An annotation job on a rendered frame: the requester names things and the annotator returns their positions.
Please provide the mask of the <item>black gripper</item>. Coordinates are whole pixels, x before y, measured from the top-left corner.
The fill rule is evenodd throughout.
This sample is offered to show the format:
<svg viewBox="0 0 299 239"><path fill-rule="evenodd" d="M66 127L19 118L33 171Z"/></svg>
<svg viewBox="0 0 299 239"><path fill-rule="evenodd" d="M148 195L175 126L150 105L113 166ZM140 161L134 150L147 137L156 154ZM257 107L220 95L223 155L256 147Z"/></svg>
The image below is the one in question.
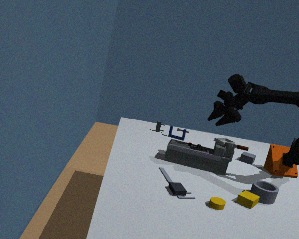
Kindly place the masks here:
<svg viewBox="0 0 299 239"><path fill-rule="evenodd" d="M239 122L241 120L241 115L238 110L242 110L243 105L243 102L238 96L231 106L228 102L224 102L223 104L221 101L215 101L214 110L210 114L208 121L221 117L224 114L224 116L216 123L216 126Z"/></svg>

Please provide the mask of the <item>blue c-clamp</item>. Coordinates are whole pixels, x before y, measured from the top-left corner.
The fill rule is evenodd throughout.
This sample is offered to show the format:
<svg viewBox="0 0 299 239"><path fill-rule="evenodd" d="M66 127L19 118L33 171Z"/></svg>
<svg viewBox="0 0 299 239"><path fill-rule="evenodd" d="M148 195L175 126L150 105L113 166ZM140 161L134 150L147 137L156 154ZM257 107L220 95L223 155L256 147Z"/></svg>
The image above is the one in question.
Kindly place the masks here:
<svg viewBox="0 0 299 239"><path fill-rule="evenodd" d="M172 131L173 131L173 126L170 126L170 131L169 131L169 136L168 137L175 138L175 139L182 140L182 141L184 141L185 134L189 133L188 131L186 131L186 129L181 130L181 129L178 128L177 131L182 131L183 132L182 137L179 137L179 136L172 135Z"/></svg>

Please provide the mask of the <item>yellow block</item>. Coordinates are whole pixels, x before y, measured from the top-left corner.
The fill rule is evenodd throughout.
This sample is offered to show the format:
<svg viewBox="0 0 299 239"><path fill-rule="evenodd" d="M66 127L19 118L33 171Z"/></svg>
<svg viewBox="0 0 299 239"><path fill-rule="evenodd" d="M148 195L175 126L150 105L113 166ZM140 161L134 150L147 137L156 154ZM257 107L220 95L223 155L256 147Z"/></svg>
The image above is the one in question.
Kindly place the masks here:
<svg viewBox="0 0 299 239"><path fill-rule="evenodd" d="M245 190L238 195L236 202L251 209L258 203L258 200L259 200L258 195L255 195Z"/></svg>

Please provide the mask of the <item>grey hollow cylinder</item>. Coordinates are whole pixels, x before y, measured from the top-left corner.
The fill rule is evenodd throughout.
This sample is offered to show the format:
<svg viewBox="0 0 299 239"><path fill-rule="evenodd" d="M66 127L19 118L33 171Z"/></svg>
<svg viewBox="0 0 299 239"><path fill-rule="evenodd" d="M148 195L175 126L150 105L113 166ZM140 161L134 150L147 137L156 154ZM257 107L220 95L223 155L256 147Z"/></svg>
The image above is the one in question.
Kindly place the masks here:
<svg viewBox="0 0 299 239"><path fill-rule="evenodd" d="M269 205L274 203L278 191L279 189L269 182L255 180L253 181L250 193L259 196L258 202Z"/></svg>

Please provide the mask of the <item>yellow short cylinder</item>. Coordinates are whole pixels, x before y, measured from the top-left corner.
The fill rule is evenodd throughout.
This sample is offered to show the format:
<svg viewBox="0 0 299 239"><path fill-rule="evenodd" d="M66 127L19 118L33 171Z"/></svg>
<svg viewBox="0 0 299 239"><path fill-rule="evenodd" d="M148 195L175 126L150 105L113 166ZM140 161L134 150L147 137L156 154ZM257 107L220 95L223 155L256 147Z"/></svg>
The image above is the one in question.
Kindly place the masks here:
<svg viewBox="0 0 299 239"><path fill-rule="evenodd" d="M222 198L212 197L209 202L209 206L215 210L223 210L226 202Z"/></svg>

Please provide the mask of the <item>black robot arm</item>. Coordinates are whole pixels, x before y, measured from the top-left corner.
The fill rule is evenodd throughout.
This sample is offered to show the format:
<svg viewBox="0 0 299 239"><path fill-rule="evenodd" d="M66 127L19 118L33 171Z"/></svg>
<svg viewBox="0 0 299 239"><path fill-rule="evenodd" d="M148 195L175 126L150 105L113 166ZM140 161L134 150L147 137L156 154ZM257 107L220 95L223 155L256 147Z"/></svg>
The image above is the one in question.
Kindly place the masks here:
<svg viewBox="0 0 299 239"><path fill-rule="evenodd" d="M243 76L239 74L232 75L228 79L234 93L241 99L245 105L248 101L254 104L265 104L267 102L277 102L284 104L293 104L299 107L299 92L288 92L279 90L270 90L267 87L257 85L251 82L245 83ZM251 92L250 89L252 89ZM220 90L218 97L231 106L237 96L233 93ZM283 153L282 165L293 168L293 164L299 165L299 138L294 138L288 153Z"/></svg>

